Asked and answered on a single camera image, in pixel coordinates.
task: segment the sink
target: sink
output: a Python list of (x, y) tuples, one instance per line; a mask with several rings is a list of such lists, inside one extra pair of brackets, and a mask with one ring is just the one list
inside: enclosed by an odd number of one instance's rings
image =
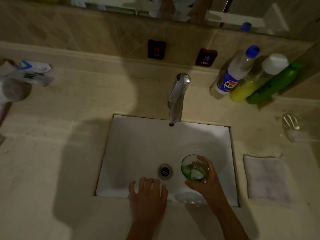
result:
[(229, 204), (239, 206), (228, 127), (121, 115), (111, 123), (96, 195), (127, 198), (130, 182), (136, 181), (138, 192), (138, 181), (145, 176), (166, 184), (168, 201), (199, 196), (185, 185), (180, 168), (190, 154), (213, 162)]

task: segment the glass cup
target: glass cup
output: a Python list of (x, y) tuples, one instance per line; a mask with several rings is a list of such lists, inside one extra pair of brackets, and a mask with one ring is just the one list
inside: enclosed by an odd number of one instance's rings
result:
[(182, 160), (181, 171), (187, 180), (202, 183), (208, 178), (209, 164), (204, 157), (192, 154)]

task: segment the person's right hand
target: person's right hand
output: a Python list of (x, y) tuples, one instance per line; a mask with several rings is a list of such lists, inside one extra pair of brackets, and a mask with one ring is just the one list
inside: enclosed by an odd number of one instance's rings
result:
[(218, 211), (223, 210), (226, 206), (229, 206), (229, 203), (223, 192), (213, 163), (208, 158), (204, 156), (203, 158), (209, 164), (209, 176), (206, 180), (206, 183), (194, 183), (191, 181), (186, 181), (186, 185), (190, 189), (198, 191), (200, 194), (202, 194), (205, 200), (208, 202), (211, 210), (216, 214)]

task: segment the yellow liquid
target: yellow liquid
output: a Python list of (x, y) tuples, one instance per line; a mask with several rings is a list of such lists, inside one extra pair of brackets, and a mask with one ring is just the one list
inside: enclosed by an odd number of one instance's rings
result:
[(243, 84), (239, 84), (233, 91), (230, 92), (230, 98), (235, 103), (244, 101), (247, 97), (257, 91), (257, 85), (250, 80)]

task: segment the faucet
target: faucet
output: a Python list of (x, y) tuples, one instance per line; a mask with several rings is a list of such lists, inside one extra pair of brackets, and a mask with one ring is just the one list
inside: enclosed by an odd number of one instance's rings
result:
[(179, 73), (174, 82), (168, 101), (170, 108), (169, 119), (172, 122), (181, 122), (184, 94), (191, 82), (191, 77), (186, 73)]

